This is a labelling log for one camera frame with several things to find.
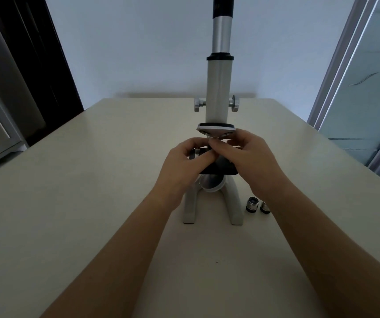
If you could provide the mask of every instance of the forearm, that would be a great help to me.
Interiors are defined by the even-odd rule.
[[[130,317],[169,215],[148,195],[42,317]]]
[[[380,316],[380,263],[290,181],[267,202],[331,316]]]

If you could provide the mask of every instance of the tabletop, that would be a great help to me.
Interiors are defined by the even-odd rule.
[[[155,183],[169,149],[200,136],[192,99],[104,99],[0,169],[0,317],[38,317]],[[272,99],[229,123],[265,138],[288,177],[380,261],[380,178]],[[241,205],[249,186],[234,176]],[[134,317],[325,317],[272,214],[229,222],[200,192],[171,215]]]

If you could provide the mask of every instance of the silver door frame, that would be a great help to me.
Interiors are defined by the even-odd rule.
[[[307,123],[320,130],[378,0],[355,0]],[[380,176],[380,148],[367,165]]]

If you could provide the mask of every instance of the microscope base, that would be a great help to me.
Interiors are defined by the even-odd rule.
[[[187,190],[184,199],[184,217],[183,222],[194,224],[196,221],[196,202],[197,194],[202,189],[199,180]],[[240,198],[234,179],[230,175],[225,175],[225,184],[220,189],[224,195],[225,204],[227,205],[230,222],[233,225],[243,224],[243,208],[240,205]]]

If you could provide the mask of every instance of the person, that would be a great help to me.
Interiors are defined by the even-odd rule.
[[[380,317],[380,263],[293,185],[265,140],[240,129],[227,143],[190,138],[171,149],[151,192],[41,317],[130,317],[171,212],[218,155],[267,203],[329,315]]]

